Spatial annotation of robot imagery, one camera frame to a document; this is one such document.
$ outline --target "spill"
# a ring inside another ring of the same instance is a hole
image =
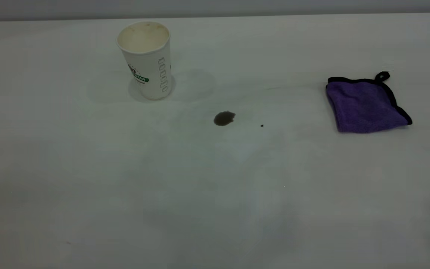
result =
[[[233,118],[235,117],[235,113],[225,111],[220,112],[215,116],[214,123],[218,126],[225,126],[229,123],[233,122]]]

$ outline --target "table surface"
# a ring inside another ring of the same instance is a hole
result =
[[[135,21],[0,22],[0,269],[430,268],[430,13],[159,19],[158,102]],[[338,133],[382,70],[414,124]]]

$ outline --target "cup rim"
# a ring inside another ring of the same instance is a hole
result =
[[[169,33],[169,36],[167,37],[167,41],[165,41],[165,43],[162,45],[162,46],[160,46],[160,47],[158,47],[158,48],[155,48],[155,49],[153,49],[153,50],[150,50],[150,51],[147,51],[147,52],[134,52],[134,51],[130,51],[130,50],[127,50],[127,49],[125,49],[125,48],[123,48],[120,44],[119,44],[119,36],[121,35],[121,33],[126,29],[126,28],[128,28],[128,27],[130,27],[130,26],[132,26],[132,25],[135,25],[135,24],[146,24],[147,22],[155,22],[156,24],[160,24],[160,25],[162,25],[163,27],[165,27],[165,29],[167,30],[167,32]],[[155,52],[157,52],[157,51],[160,51],[160,50],[162,50],[163,48],[165,48],[165,46],[167,46],[167,44],[169,44],[169,41],[170,41],[170,36],[171,36],[171,33],[170,33],[170,29],[167,27],[167,26],[165,26],[164,24],[161,24],[160,22],[156,22],[156,21],[140,21],[140,22],[133,22],[133,23],[131,23],[131,24],[128,24],[128,25],[126,25],[120,32],[119,32],[119,34],[117,35],[117,37],[116,37],[116,44],[117,44],[117,46],[119,47],[119,49],[121,49],[122,51],[125,51],[125,52],[127,52],[127,53],[131,53],[131,54],[135,54],[135,55],[146,55],[146,54],[152,54],[152,53],[155,53]]]

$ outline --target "towel black edge trim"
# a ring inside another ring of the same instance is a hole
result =
[[[396,109],[396,111],[408,121],[408,125],[412,124],[411,117],[409,117],[409,115],[404,111],[404,109],[402,109],[401,107],[398,106],[398,103],[396,102],[396,98],[394,97],[394,93],[391,90],[391,88],[388,87],[383,82],[377,81],[377,80],[370,80],[368,78],[363,78],[361,80],[350,80],[349,78],[342,78],[342,77],[328,78],[328,83],[330,83],[330,82],[347,82],[347,83],[352,83],[352,84],[359,83],[359,82],[367,82],[367,83],[381,86],[383,88],[384,92],[386,92],[387,97],[389,98],[389,101],[391,102],[391,106],[394,107]]]

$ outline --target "cup logo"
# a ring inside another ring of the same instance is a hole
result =
[[[136,81],[142,84],[145,84],[146,82],[149,81],[148,78],[144,78],[140,75],[140,72],[137,71],[137,69],[135,69],[133,66],[130,65],[130,63],[127,63],[128,68],[130,68],[130,71],[132,72],[132,75],[134,75],[134,77],[136,78]]]

